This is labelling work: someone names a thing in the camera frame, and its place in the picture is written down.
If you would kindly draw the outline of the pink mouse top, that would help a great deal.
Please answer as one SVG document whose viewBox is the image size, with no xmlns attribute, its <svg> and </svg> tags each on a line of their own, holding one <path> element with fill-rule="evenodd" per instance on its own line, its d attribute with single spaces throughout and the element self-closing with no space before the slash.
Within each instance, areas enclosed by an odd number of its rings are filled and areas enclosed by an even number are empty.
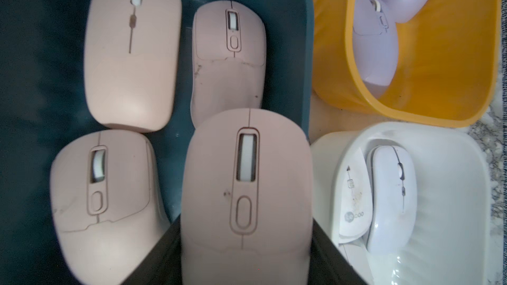
<svg viewBox="0 0 507 285">
<path fill-rule="evenodd" d="M 184 284 L 306 284 L 313 166 L 303 130 L 261 109 L 221 112 L 191 138 L 184 170 Z"/>
</svg>

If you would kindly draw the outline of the yellow storage box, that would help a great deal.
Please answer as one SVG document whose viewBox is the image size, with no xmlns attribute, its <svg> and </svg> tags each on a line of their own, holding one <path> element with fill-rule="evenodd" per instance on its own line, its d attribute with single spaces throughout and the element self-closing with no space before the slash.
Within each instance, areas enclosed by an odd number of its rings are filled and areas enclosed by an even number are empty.
<svg viewBox="0 0 507 285">
<path fill-rule="evenodd" d="M 491 103 L 501 0 L 429 0 L 398 26 L 392 85 L 375 98 L 353 57 L 355 0 L 314 0 L 312 86 L 329 106 L 439 127 L 467 127 Z"/>
</svg>

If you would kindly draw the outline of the white mouse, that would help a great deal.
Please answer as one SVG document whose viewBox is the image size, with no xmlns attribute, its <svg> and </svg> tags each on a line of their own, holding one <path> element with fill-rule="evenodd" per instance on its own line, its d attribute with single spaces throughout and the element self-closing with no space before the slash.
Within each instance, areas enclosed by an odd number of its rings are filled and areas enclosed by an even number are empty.
<svg viewBox="0 0 507 285">
<path fill-rule="evenodd" d="M 363 242 L 355 240 L 339 245 L 339 251 L 356 273 L 367 283 L 374 284 L 370 264 L 367 257 L 367 249 Z"/>
<path fill-rule="evenodd" d="M 411 155 L 400 146 L 381 145 L 367 158 L 373 217 L 366 235 L 368 252 L 386 255 L 408 244 L 417 215 L 417 178 Z"/>
<path fill-rule="evenodd" d="M 372 223 L 372 187 L 361 149 L 349 152 L 337 169 L 331 238 L 346 244 L 365 235 Z"/>
</svg>

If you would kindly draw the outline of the white storage box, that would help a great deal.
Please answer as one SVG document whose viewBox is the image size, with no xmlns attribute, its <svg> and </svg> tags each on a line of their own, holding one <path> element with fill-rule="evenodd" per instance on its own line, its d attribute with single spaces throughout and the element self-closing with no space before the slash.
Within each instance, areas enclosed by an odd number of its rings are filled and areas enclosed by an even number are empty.
<svg viewBox="0 0 507 285">
<path fill-rule="evenodd" d="M 314 218 L 338 251 L 341 244 L 331 238 L 337 169 L 357 149 L 367 164 L 369 152 L 381 145 L 400 146 L 411 155 L 417 215 L 411 238 L 399 251 L 367 250 L 374 284 L 486 284 L 491 177 L 476 141 L 452 129 L 385 122 L 312 141 Z M 368 231 L 358 239 L 366 249 Z"/>
</svg>

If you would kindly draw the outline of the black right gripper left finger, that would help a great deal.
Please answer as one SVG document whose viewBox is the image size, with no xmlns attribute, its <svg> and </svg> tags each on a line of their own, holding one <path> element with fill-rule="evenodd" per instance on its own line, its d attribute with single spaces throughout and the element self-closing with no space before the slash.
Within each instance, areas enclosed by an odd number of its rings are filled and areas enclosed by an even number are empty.
<svg viewBox="0 0 507 285">
<path fill-rule="evenodd" d="M 182 284 L 181 216 L 122 284 Z"/>
</svg>

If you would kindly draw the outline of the teal storage box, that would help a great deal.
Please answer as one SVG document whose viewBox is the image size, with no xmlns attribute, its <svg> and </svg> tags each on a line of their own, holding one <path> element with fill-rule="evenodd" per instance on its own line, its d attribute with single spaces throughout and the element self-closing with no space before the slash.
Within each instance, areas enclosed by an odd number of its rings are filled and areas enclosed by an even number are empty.
<svg viewBox="0 0 507 285">
<path fill-rule="evenodd" d="M 100 131 L 85 101 L 83 56 L 91 0 L 1 0 L 1 283 L 75 284 L 50 206 L 50 168 L 71 141 Z M 194 127 L 194 14 L 216 0 L 182 0 L 174 111 L 149 134 L 166 213 L 181 213 L 182 180 Z M 263 21 L 267 63 L 262 106 L 309 128 L 312 0 L 234 0 Z"/>
</svg>

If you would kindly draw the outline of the peach pink mouse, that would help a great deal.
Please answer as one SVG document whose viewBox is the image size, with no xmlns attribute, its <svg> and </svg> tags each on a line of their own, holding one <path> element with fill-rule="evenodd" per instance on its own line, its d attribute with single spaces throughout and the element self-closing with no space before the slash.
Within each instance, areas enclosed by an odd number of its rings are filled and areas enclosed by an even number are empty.
<svg viewBox="0 0 507 285">
<path fill-rule="evenodd" d="M 182 0 L 91 0 L 84 91 L 100 124 L 141 133 L 172 115 Z"/>
</svg>

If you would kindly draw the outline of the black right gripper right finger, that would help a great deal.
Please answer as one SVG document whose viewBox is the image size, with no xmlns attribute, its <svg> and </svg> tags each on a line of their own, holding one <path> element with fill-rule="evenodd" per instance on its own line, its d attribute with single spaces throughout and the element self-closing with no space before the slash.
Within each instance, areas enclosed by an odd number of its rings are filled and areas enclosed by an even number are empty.
<svg viewBox="0 0 507 285">
<path fill-rule="evenodd" d="M 316 221 L 312 226 L 310 284 L 366 284 Z"/>
</svg>

